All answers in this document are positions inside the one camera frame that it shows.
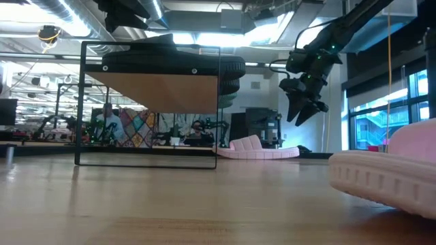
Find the person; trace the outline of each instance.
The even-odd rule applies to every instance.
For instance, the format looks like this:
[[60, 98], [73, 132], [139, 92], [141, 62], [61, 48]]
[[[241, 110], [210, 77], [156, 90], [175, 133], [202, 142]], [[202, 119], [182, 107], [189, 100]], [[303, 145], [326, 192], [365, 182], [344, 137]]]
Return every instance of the person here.
[[[96, 117], [97, 120], [104, 121], [104, 118], [106, 118], [106, 128], [111, 124], [114, 123], [115, 129], [114, 129], [114, 136], [115, 139], [118, 140], [122, 138], [124, 135], [124, 128], [123, 123], [121, 123], [121, 119], [118, 116], [115, 116], [114, 112], [112, 111], [112, 104], [111, 103], [105, 103], [103, 105], [103, 113], [98, 115]], [[97, 135], [100, 137], [102, 134], [102, 129], [97, 129]], [[110, 136], [110, 132], [106, 132], [105, 138], [107, 139]]]
[[207, 146], [215, 142], [213, 133], [211, 132], [202, 133], [204, 129], [202, 128], [202, 122], [200, 120], [196, 120], [195, 122], [193, 122], [192, 129], [193, 129], [193, 133], [189, 134], [187, 138], [189, 139], [188, 142], [190, 142], [189, 145], [194, 144], [196, 146]]

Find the shelf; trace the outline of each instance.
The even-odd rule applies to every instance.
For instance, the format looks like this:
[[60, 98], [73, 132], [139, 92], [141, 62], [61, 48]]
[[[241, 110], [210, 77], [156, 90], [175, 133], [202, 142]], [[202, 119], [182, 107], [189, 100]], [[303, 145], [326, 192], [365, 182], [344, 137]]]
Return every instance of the shelf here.
[[196, 75], [185, 69], [178, 73], [149, 73], [151, 70], [123, 69], [111, 66], [106, 71], [101, 65], [86, 65], [88, 76], [158, 113], [216, 114], [217, 76], [209, 71]]

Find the table surface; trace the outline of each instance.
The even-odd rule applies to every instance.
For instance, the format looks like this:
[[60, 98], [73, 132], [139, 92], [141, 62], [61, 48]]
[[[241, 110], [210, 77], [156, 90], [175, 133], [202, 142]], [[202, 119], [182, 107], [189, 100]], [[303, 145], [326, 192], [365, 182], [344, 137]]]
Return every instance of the table surface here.
[[[204, 157], [84, 153], [102, 164]], [[436, 222], [328, 184], [325, 160], [219, 159], [216, 170], [0, 163], [2, 244], [435, 244]]]

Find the orange cable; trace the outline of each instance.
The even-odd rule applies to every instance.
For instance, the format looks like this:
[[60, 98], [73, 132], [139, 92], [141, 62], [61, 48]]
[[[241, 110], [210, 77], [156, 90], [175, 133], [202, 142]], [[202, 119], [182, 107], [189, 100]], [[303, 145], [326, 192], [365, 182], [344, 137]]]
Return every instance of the orange cable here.
[[[391, 57], [391, 45], [390, 45], [390, 5], [388, 7], [388, 66], [389, 66], [389, 95], [392, 89], [392, 57]], [[388, 98], [388, 116], [386, 123], [386, 148], [385, 152], [388, 152], [389, 145], [389, 115], [390, 115], [390, 99]]]

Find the wooden board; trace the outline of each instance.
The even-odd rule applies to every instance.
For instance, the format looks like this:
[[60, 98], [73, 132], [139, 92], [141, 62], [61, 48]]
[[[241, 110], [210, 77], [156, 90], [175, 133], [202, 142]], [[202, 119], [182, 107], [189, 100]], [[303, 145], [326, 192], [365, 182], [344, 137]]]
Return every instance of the wooden board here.
[[[204, 157], [86, 153], [103, 164]], [[436, 220], [334, 190], [313, 160], [219, 159], [216, 170], [0, 165], [1, 244], [434, 245]]]
[[157, 113], [217, 113], [214, 76], [142, 73], [87, 73], [96, 80]]

